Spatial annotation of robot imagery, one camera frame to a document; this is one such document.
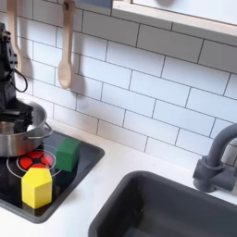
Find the wooden shelf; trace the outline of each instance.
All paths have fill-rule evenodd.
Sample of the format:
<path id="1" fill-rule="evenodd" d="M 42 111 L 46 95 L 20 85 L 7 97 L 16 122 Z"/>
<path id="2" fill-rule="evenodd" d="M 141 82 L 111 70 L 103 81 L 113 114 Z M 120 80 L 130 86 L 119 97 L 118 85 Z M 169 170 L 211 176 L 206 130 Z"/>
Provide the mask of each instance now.
<path id="1" fill-rule="evenodd" d="M 139 6 L 133 4 L 131 0 L 114 1 L 113 9 L 125 11 L 132 14 L 143 15 L 150 18 L 163 19 L 166 21 L 193 26 L 196 28 L 202 28 L 208 31 L 215 31 L 232 36 L 237 36 L 237 25 L 218 22 L 211 19 L 201 19 L 180 13 L 152 8 L 149 6 Z"/>

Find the gray faucet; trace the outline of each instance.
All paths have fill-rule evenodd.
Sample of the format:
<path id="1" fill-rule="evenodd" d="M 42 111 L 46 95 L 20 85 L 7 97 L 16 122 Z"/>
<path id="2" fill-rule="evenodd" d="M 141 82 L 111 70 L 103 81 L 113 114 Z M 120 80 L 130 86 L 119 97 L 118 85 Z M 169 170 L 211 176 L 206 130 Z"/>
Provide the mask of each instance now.
<path id="1" fill-rule="evenodd" d="M 193 174 L 194 186 L 205 193 L 217 188 L 232 191 L 237 180 L 237 168 L 221 162 L 221 158 L 230 141 L 237 138 L 237 123 L 222 130 L 212 143 L 208 156 L 198 160 Z"/>

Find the countertop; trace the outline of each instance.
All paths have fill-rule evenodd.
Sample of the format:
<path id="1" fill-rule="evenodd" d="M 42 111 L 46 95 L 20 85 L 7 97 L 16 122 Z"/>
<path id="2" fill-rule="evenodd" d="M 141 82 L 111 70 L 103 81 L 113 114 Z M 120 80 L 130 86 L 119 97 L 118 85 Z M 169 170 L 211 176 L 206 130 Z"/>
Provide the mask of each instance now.
<path id="1" fill-rule="evenodd" d="M 33 224 L 0 208 L 1 236 L 87 237 L 91 222 L 107 198 L 121 179 L 135 170 L 151 171 L 193 188 L 192 170 L 65 124 L 50 119 L 48 122 L 55 131 L 103 148 L 106 155 L 45 223 Z M 237 187 L 232 193 L 216 191 L 212 195 L 237 205 Z"/>

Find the tile backsplash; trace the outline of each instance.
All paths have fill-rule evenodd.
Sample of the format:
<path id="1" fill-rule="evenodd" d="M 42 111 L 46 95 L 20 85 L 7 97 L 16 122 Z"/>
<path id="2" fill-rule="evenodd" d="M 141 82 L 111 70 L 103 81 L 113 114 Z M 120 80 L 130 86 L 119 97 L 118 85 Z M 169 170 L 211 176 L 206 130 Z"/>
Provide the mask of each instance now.
<path id="1" fill-rule="evenodd" d="M 109 9 L 75 10 L 74 80 L 63 90 L 62 0 L 18 0 L 29 89 L 50 119 L 193 169 L 237 122 L 237 38 Z M 0 2 L 6 23 L 6 0 Z M 17 86 L 24 87 L 16 77 Z M 236 164 L 237 140 L 223 161 Z"/>

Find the sink basin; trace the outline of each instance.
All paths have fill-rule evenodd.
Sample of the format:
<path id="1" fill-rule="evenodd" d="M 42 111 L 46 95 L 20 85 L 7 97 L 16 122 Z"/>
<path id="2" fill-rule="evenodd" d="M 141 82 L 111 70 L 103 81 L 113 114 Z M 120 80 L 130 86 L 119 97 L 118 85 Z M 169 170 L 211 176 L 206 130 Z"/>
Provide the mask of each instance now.
<path id="1" fill-rule="evenodd" d="M 137 171 L 123 178 L 89 237 L 236 237 L 237 206 Z"/>

